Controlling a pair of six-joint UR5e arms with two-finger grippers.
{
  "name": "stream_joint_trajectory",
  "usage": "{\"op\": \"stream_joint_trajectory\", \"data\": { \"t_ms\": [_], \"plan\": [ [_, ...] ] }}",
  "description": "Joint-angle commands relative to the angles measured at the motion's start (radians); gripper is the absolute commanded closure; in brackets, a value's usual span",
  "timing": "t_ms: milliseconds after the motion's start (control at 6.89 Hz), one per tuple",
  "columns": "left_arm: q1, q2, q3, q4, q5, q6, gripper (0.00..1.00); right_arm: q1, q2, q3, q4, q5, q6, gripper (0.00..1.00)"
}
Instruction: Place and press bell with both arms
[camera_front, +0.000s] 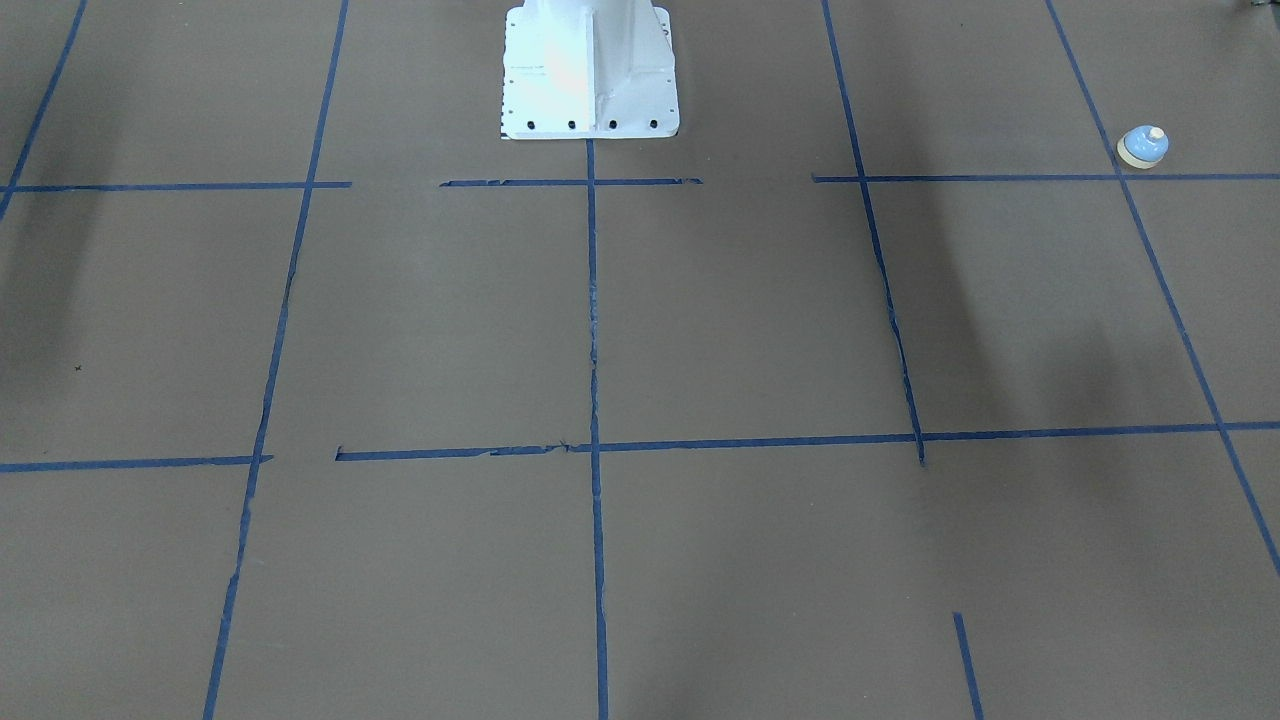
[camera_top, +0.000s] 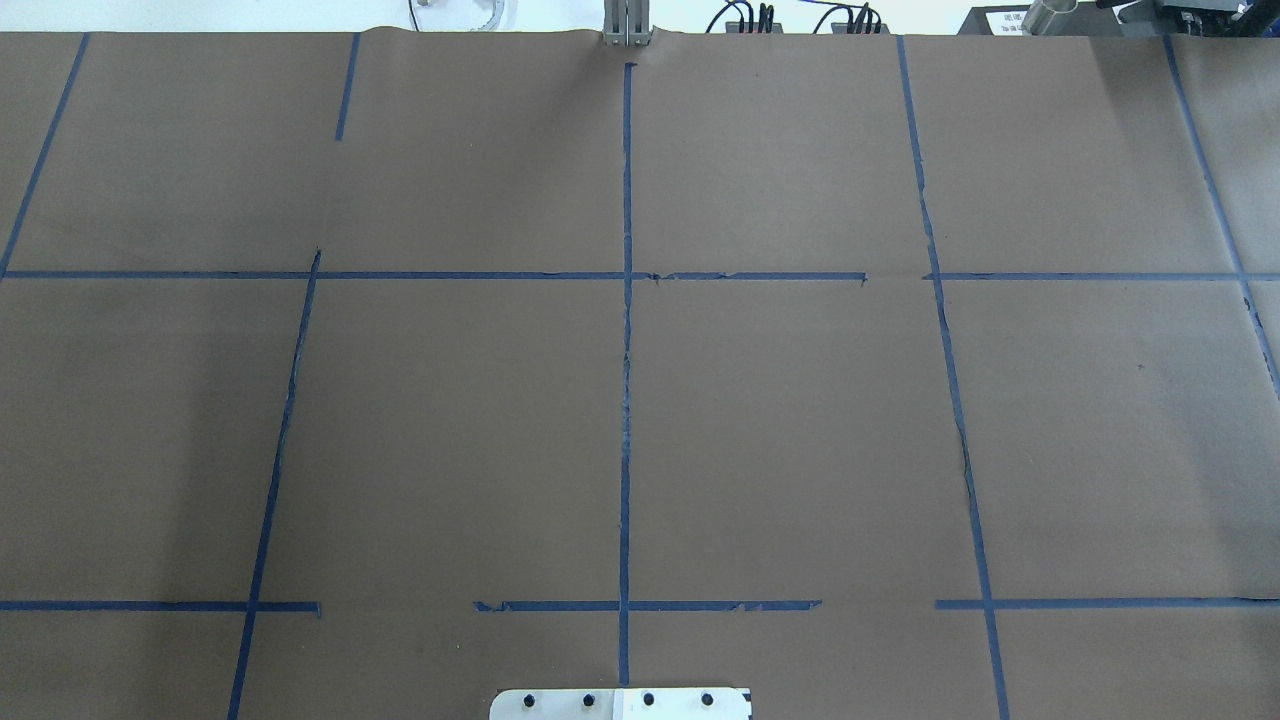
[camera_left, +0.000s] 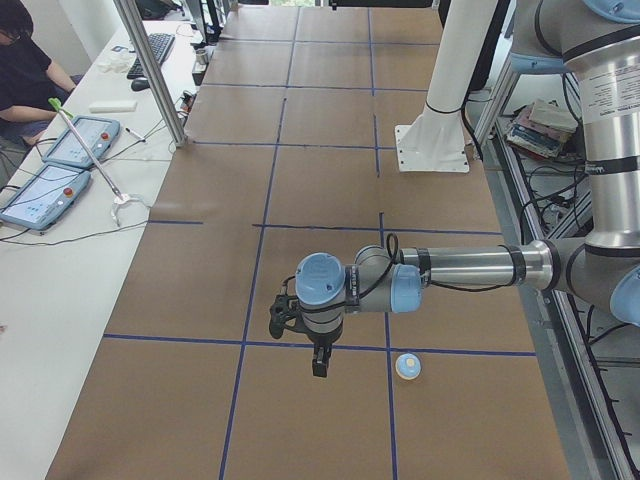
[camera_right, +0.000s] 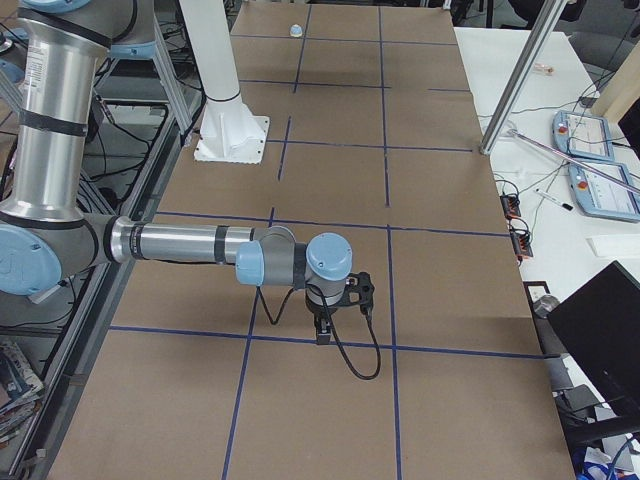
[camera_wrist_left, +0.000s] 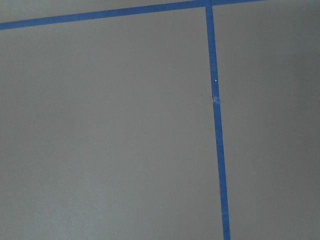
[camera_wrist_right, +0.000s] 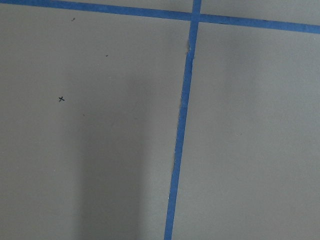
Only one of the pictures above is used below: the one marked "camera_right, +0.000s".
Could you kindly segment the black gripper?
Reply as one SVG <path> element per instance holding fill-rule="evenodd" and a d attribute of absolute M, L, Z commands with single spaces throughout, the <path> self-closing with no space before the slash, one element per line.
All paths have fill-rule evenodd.
<path fill-rule="evenodd" d="M 325 307 L 322 301 L 315 302 L 308 295 L 305 296 L 307 309 L 313 314 L 316 328 L 316 344 L 329 345 L 332 338 L 331 316 L 338 310 L 335 306 Z"/>

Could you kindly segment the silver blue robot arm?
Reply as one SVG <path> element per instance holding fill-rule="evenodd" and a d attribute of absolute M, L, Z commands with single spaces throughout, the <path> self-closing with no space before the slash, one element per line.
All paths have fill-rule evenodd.
<path fill-rule="evenodd" d="M 354 287 L 352 250 L 335 233 L 299 243 L 284 227 L 164 225 L 86 215 L 76 204 L 98 61 L 156 51 L 150 1 L 24 1 L 29 34 L 13 186 L 1 203 L 1 289 L 28 296 L 103 263 L 231 265 L 245 285 L 305 294 L 316 341 Z"/>

